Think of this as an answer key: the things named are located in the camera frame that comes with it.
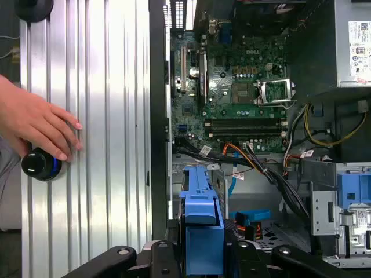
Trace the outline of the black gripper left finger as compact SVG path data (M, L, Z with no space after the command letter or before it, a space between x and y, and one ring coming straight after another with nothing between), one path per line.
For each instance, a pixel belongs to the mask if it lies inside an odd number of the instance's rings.
M129 246L115 246L65 277L183 277L179 222L169 220L165 238L147 242L139 253Z

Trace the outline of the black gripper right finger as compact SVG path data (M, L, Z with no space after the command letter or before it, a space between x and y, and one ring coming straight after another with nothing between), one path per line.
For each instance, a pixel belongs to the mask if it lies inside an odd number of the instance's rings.
M225 277L357 277L295 246L283 244L270 254L237 235L233 220L224 221Z

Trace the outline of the person bare hand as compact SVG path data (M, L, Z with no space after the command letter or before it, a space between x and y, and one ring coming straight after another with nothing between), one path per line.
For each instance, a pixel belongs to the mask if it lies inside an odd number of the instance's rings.
M1 136L21 157L32 144L69 162L70 147L83 148L73 129L83 129L73 114L1 76Z

